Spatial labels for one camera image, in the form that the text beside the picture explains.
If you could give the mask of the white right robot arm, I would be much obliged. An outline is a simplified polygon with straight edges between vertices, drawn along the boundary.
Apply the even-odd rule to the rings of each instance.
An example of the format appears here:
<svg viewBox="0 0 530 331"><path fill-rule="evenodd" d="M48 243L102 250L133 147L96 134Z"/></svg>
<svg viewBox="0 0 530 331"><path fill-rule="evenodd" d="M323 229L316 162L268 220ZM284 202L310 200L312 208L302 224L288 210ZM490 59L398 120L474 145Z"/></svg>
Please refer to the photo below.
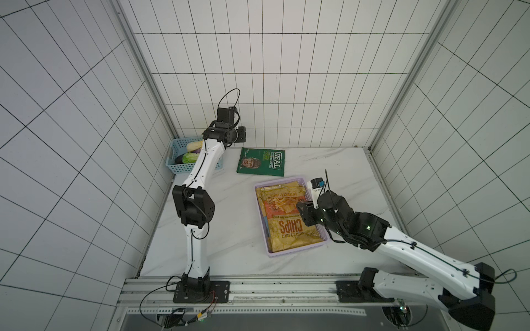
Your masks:
<svg viewBox="0 0 530 331"><path fill-rule="evenodd" d="M402 299L436 307L468 328L491 328L495 317L495 270L491 266L443 255L376 215L354 211L344 197L330 190L316 201L299 202L297 209L306 225L324 226L346 244L395 259L419 273L406 276L365 268L359 280L337 282L341 302Z"/></svg>

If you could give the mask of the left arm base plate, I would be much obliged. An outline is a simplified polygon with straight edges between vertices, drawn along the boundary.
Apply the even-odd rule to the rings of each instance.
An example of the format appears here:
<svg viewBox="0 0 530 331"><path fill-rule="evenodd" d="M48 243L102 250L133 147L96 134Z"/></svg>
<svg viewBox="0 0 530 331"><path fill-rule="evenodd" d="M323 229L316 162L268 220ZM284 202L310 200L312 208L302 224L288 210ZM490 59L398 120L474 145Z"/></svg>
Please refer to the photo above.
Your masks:
<svg viewBox="0 0 530 331"><path fill-rule="evenodd" d="M195 282L194 279L186 284L180 283L175 289L173 303L227 303L229 301L229 281Z"/></svg>

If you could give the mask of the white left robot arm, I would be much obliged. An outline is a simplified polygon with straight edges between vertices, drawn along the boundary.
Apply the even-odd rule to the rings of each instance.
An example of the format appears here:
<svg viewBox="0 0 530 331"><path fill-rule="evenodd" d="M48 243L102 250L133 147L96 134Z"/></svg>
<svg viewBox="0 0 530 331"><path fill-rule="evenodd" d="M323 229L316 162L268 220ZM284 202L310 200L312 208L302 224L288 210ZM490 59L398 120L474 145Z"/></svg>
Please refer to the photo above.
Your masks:
<svg viewBox="0 0 530 331"><path fill-rule="evenodd" d="M175 303L201 302L211 296L210 266L206 238L215 213L215 203L207 184L225 150L246 140L235 106L218 108L218 118L202 134L199 157L187 179L173 187L172 196L178 217L186 231L187 260L184 274L175 288Z"/></svg>

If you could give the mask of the green REAL chips bag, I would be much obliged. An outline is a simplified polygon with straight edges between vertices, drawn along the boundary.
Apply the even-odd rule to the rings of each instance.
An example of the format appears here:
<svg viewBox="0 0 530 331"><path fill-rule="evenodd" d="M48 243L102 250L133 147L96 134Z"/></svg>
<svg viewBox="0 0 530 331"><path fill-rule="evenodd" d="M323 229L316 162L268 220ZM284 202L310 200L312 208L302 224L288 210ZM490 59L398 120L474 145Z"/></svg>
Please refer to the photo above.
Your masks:
<svg viewBox="0 0 530 331"><path fill-rule="evenodd" d="M237 173L283 177L285 157L284 150L243 148L237 163Z"/></svg>

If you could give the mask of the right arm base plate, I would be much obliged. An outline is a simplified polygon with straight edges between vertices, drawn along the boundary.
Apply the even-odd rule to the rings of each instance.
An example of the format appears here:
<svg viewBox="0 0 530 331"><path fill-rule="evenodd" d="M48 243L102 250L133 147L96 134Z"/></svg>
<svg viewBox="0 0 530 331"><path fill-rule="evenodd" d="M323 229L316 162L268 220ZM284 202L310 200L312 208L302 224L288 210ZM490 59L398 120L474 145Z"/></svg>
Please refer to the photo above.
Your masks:
<svg viewBox="0 0 530 331"><path fill-rule="evenodd" d="M372 302L370 287L362 281L336 281L336 293L341 303Z"/></svg>

